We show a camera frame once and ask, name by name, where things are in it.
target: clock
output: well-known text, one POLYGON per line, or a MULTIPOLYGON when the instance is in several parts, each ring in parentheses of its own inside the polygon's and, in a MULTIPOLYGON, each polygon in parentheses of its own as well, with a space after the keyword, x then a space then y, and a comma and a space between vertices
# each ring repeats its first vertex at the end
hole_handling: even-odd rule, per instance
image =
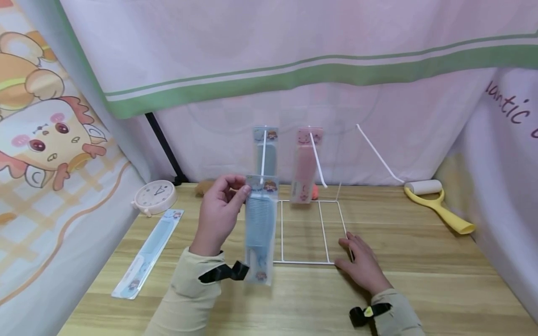
POLYGON ((170 181, 153 181, 138 190, 131 204, 146 216, 151 217, 166 211, 178 199, 175 186, 170 181))

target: wrist strap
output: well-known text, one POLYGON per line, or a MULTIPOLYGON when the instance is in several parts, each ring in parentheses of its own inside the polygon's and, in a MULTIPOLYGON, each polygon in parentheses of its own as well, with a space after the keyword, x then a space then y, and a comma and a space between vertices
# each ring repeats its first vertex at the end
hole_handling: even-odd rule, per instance
POLYGON ((366 309, 355 307, 349 311, 349 318, 351 319, 353 327, 358 328, 365 326, 366 324, 368 324, 369 320, 386 313, 391 308, 392 305, 390 303, 378 303, 369 306, 366 309))
POLYGON ((240 261, 236 261, 233 268, 227 264, 220 265, 207 273, 201 275, 198 280, 202 283, 212 283, 224 279, 232 279, 235 281, 245 280, 246 274, 249 272, 249 267, 240 261))

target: wooden desk surface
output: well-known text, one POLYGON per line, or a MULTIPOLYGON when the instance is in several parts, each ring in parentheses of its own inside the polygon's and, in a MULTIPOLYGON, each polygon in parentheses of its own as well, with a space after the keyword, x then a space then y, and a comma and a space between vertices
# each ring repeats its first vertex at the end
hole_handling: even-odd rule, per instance
MULTIPOLYGON (((66 335, 141 335, 159 305, 182 250, 197 226, 201 199, 194 184, 178 187, 175 209, 185 214, 138 297, 110 293, 158 221, 139 216, 60 332, 66 335)), ((321 199, 337 187, 320 190, 321 199)), ((342 187, 339 198, 347 229, 377 254, 392 284, 405 294, 428 335, 537 335, 538 327, 470 237, 452 234, 430 209, 412 203, 401 188, 342 187)), ((346 255, 336 203, 322 203, 332 260, 346 255)), ((324 261, 317 204, 294 209, 284 203, 286 260, 324 261)), ((280 214, 275 258, 280 258, 280 214)), ((244 258, 244 211, 225 243, 226 261, 244 258)), ((223 281, 208 335, 370 335, 353 330, 348 312, 365 307, 360 290, 335 267, 276 265, 272 287, 223 281)))

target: hand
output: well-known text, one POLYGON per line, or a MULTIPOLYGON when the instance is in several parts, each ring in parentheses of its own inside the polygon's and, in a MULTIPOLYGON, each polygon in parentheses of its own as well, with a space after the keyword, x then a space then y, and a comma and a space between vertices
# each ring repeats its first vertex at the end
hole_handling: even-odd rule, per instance
POLYGON ((245 185, 244 176, 222 175, 213 183, 203 197, 198 230, 189 248, 191 253, 215 256, 221 252, 249 193, 250 186, 245 185))
POLYGON ((377 263, 376 255, 370 246, 359 236, 351 232, 346 233, 346 238, 340 238, 338 243, 351 250, 355 259, 353 262, 345 259, 336 259, 335 265, 346 272, 357 285, 366 289, 372 296, 392 288, 383 271, 377 263))

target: pink comb package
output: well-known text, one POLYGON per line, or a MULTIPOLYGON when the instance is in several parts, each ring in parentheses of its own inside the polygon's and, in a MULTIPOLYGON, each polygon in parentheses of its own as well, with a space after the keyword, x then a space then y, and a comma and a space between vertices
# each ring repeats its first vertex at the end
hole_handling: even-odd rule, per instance
POLYGON ((321 127, 300 127, 297 131, 290 198, 292 203, 307 204, 312 201, 312 188, 317 171, 312 138, 319 156, 322 137, 323 128, 321 127))

